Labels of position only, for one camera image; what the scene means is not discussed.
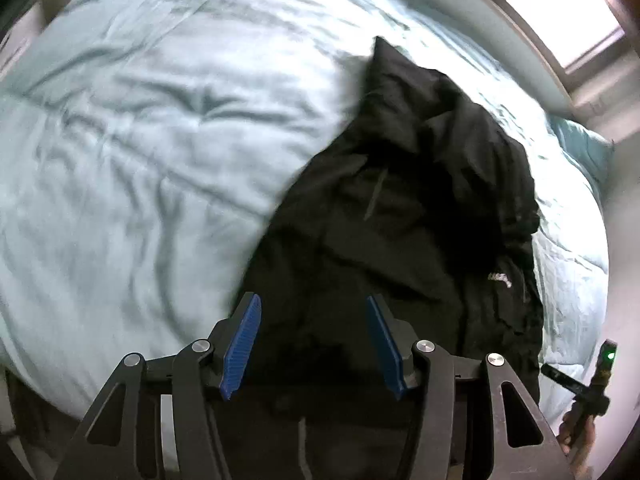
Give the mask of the person's right hand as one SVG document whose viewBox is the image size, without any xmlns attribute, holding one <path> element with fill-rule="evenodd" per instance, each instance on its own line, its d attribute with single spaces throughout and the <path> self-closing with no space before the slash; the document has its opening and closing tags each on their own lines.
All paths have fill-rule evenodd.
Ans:
<svg viewBox="0 0 640 480">
<path fill-rule="evenodd" d="M 579 415 L 580 408 L 574 403 L 572 408 L 563 415 L 561 425 L 559 426 L 559 433 L 556 436 L 556 440 L 564 455 L 567 457 L 570 470 L 576 479 L 584 478 L 587 473 L 588 456 L 593 449 L 597 435 L 594 417 L 588 416 L 584 426 L 582 426 L 580 436 L 576 440 L 572 439 L 572 431 L 574 430 L 575 422 L 577 422 Z"/>
</svg>

